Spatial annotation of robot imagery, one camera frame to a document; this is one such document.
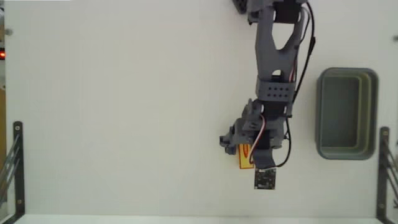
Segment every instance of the gray container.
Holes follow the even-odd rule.
[[[375,151],[378,79],[366,68],[329,68],[318,79],[317,149],[325,159]]]

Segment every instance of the metal rod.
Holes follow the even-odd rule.
[[[7,184],[6,184],[6,188],[1,192],[1,199],[0,199],[0,206],[4,203],[5,199],[6,199],[6,195],[7,195],[7,191],[8,188],[10,187],[12,178],[14,177],[15,171],[17,170],[17,167],[19,165],[19,161],[20,159],[17,160],[17,163],[13,166],[13,169],[11,171],[11,174],[9,175],[9,177],[7,178]]]

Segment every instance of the white surface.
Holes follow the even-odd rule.
[[[200,218],[24,215],[16,224],[380,224],[372,218]]]
[[[327,161],[315,149],[316,80],[374,69],[378,126],[396,136],[398,1],[312,4],[292,156],[277,190],[261,191],[218,145],[256,81],[256,27],[229,0],[6,2],[8,140],[23,121],[27,213],[374,217],[377,154]]]

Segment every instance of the gray robotic arm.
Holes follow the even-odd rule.
[[[239,144],[250,144],[251,161],[258,169],[280,167],[287,162],[291,150],[289,118],[292,116],[293,102],[299,88],[296,89],[297,55],[304,28],[307,0],[233,0],[240,13],[247,12],[248,22],[257,23],[256,57],[257,57],[257,99],[249,100],[244,107],[242,117],[230,127],[228,133],[220,136],[220,145],[227,154],[236,154]],[[276,49],[272,36],[274,23],[293,24],[294,30],[282,49]],[[313,36],[308,50],[308,60],[315,45]],[[272,150],[282,147],[282,141],[289,140],[289,154],[286,160],[276,165]]]

